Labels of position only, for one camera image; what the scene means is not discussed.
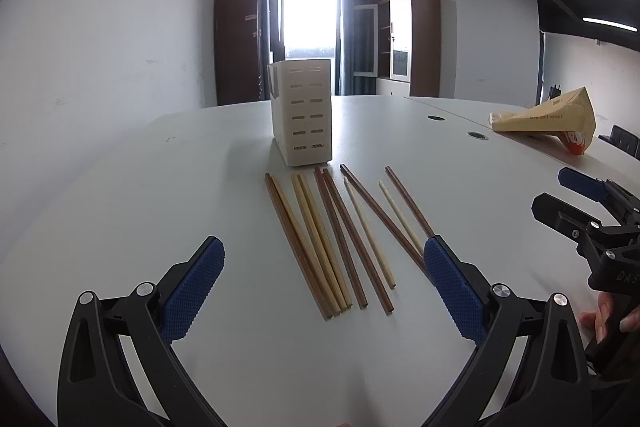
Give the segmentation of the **person's right hand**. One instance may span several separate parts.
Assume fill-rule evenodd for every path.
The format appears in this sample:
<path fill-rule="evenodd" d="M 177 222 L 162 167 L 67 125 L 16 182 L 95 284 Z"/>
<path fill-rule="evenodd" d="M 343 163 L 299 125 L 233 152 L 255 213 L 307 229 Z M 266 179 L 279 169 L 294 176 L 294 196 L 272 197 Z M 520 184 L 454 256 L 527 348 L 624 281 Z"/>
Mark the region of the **person's right hand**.
<path fill-rule="evenodd" d="M 601 293 L 598 297 L 597 309 L 590 312 L 584 312 L 579 315 L 579 324 L 582 325 L 584 329 L 593 331 L 594 338 L 596 338 L 597 343 L 602 343 L 602 341 L 608 337 L 608 332 L 610 331 L 608 319 L 612 317 L 614 308 L 614 296 L 609 293 Z M 637 332 L 639 329 L 639 323 L 640 311 L 638 307 L 635 307 L 626 315 L 626 317 L 623 317 L 620 320 L 618 329 L 622 333 Z"/>

